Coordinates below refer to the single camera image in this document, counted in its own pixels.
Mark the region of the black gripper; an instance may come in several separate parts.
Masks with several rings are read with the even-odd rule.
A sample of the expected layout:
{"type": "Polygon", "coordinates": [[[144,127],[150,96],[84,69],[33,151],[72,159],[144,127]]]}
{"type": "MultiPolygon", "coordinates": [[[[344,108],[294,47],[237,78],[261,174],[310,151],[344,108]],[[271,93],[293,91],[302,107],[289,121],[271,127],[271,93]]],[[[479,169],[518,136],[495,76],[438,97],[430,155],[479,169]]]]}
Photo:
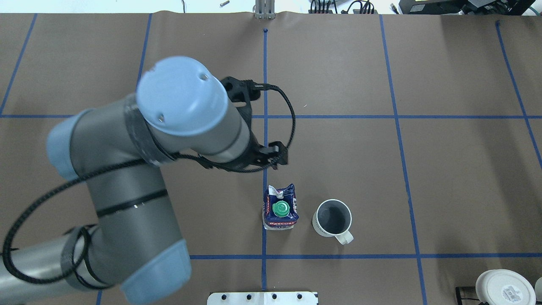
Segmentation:
{"type": "Polygon", "coordinates": [[[273,141],[268,145],[262,145],[252,132],[252,102],[258,100],[262,92],[274,91],[279,93],[289,105],[290,99],[286,93],[276,85],[257,83],[253,80],[226,77],[220,82],[241,117],[241,138],[246,139],[240,156],[226,164],[221,164],[220,168],[228,171],[261,171],[288,164],[289,143],[273,141]]]}

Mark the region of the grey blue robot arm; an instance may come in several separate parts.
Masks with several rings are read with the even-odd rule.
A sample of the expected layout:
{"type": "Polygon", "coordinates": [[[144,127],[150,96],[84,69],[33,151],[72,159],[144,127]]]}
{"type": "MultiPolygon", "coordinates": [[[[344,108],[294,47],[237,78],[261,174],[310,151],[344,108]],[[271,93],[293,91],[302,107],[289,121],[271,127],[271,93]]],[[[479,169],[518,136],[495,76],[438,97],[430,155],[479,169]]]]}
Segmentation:
{"type": "Polygon", "coordinates": [[[47,138],[50,163],[66,182],[40,196],[8,230],[1,249],[1,303],[22,305],[119,285],[132,305],[178,291],[191,277],[186,239],[161,166],[192,160],[204,168],[259,172],[287,164],[287,144],[260,145],[251,102],[276,85],[217,79],[199,61],[163,58],[134,93],[58,124],[47,138]],[[85,183],[98,222],[16,250],[15,235],[47,200],[85,183]]]}

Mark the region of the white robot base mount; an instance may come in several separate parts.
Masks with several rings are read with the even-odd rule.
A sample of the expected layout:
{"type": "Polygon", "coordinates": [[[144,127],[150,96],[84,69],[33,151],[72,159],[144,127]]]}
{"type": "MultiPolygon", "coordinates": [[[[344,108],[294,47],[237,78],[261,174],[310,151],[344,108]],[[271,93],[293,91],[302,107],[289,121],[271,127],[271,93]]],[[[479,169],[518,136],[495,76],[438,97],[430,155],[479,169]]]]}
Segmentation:
{"type": "Polygon", "coordinates": [[[318,305],[319,295],[311,291],[255,291],[212,293],[207,305],[318,305]]]}

